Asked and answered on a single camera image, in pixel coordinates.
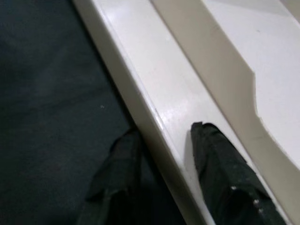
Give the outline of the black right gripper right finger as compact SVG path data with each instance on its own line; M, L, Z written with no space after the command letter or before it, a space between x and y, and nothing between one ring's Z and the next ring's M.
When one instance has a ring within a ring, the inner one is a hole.
M217 225L284 225L271 197L227 137L213 124L191 126L205 204Z

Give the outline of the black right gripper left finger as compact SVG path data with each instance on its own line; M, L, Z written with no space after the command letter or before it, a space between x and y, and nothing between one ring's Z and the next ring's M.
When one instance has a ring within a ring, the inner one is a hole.
M143 224L140 197L144 147L138 130L129 130L115 140L90 183L77 224Z

